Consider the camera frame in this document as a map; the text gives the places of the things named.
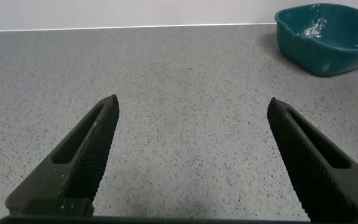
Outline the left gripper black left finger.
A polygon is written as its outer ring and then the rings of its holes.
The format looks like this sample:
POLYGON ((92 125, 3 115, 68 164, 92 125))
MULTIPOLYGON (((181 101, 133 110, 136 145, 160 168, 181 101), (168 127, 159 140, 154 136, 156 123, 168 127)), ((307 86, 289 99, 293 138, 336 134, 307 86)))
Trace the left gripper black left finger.
POLYGON ((119 118, 116 95, 98 101, 50 154, 13 190, 5 205, 18 215, 37 202, 92 202, 104 175, 119 118))

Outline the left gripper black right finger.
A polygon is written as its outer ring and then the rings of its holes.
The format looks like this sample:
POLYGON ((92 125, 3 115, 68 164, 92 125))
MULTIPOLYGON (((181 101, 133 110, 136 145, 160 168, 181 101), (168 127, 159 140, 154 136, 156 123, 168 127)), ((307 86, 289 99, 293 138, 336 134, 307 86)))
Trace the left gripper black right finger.
POLYGON ((270 100, 267 118, 310 220, 358 223, 358 163, 283 101, 270 100))

